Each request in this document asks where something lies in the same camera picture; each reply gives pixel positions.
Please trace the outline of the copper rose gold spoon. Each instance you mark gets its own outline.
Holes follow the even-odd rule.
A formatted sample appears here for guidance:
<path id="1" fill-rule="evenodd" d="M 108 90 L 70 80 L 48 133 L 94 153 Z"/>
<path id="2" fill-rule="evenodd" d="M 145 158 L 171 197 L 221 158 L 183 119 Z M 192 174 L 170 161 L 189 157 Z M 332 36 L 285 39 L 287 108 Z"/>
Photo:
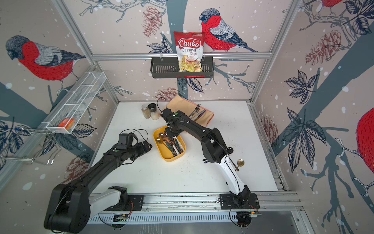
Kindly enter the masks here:
<path id="1" fill-rule="evenodd" d="M 166 144 L 167 147 L 170 149 L 170 151 L 171 151 L 174 155 L 176 155 L 176 152 L 175 152 L 175 150 L 174 150 L 174 148 L 173 148 L 172 143 L 170 143 L 170 142 L 166 139 L 165 134 L 164 134 L 163 132 L 160 132 L 158 135 L 159 135 L 159 137 L 160 137 L 160 138 L 165 142 L 165 144 Z"/>

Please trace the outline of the white plastic spoon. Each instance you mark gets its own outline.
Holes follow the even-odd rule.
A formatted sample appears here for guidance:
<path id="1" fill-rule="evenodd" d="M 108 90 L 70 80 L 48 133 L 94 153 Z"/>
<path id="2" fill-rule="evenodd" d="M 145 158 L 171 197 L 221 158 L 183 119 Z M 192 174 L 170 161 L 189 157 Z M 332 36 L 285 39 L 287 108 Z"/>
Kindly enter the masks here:
<path id="1" fill-rule="evenodd" d="M 180 148 L 180 152 L 183 153 L 184 152 L 184 147 L 182 146 L 182 144 L 180 143 L 180 141 L 178 140 L 178 138 L 175 136 L 174 137 L 176 143 L 178 144 L 179 148 Z"/>

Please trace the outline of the yellow plastic storage box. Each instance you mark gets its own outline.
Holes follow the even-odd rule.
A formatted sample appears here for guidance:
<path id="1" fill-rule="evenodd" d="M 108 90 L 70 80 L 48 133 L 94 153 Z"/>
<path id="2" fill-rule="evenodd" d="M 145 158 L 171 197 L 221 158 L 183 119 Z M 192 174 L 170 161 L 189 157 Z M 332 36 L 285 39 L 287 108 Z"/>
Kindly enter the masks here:
<path id="1" fill-rule="evenodd" d="M 181 158 L 186 152 L 186 144 L 181 136 L 171 137 L 166 133 L 166 126 L 154 131 L 153 139 L 156 142 L 160 156 L 166 162 Z"/>

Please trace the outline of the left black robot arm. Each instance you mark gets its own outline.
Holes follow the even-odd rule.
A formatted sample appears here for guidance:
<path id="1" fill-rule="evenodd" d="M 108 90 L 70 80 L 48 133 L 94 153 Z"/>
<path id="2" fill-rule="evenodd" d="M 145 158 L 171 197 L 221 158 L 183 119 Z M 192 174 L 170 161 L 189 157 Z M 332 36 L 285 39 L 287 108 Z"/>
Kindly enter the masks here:
<path id="1" fill-rule="evenodd" d="M 135 138 L 133 133 L 121 133 L 118 143 L 105 152 L 98 163 L 80 177 L 67 184 L 59 184 L 52 190 L 44 220 L 45 229 L 54 233 L 77 234 L 90 218 L 106 209 L 129 212 L 141 210 L 143 195 L 130 196 L 125 187 L 112 186 L 104 193 L 91 195 L 97 185 L 112 171 L 124 165 L 126 160 L 135 161 L 152 149 L 153 146 L 146 140 L 133 143 Z"/>

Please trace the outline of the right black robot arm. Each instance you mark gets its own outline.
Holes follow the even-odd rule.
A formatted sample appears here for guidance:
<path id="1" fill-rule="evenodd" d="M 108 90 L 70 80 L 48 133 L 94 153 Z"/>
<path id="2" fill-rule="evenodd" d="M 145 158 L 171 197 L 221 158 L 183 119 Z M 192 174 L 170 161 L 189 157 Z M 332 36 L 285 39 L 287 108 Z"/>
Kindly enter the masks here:
<path id="1" fill-rule="evenodd" d="M 200 141 L 206 161 L 218 166 L 234 199 L 239 204 L 246 203 L 251 192 L 237 175 L 236 167 L 229 157 L 228 147 L 220 131 L 217 128 L 203 127 L 182 111 L 172 112 L 169 108 L 165 108 L 161 111 L 161 117 L 167 124 L 168 136 L 176 137 L 185 131 Z"/>

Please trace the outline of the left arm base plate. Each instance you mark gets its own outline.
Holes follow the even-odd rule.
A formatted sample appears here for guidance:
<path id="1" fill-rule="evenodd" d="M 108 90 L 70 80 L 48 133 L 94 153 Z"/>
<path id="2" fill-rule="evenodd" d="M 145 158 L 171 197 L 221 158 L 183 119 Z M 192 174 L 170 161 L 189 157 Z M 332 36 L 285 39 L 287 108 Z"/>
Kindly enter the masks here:
<path id="1" fill-rule="evenodd" d="M 120 199 L 118 204 L 105 211 L 141 211 L 144 197 L 144 195 L 127 195 L 125 199 Z"/>

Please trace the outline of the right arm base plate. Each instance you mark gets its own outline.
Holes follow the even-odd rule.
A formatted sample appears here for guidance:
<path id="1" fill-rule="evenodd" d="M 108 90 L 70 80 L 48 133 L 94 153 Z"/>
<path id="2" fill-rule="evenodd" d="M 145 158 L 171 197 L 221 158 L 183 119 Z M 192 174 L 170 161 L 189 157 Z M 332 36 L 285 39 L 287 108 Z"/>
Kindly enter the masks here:
<path id="1" fill-rule="evenodd" d="M 260 209 L 259 200 L 256 194 L 250 194 L 246 202 L 241 200 L 233 194 L 220 194 L 218 201 L 222 210 L 230 209 Z"/>

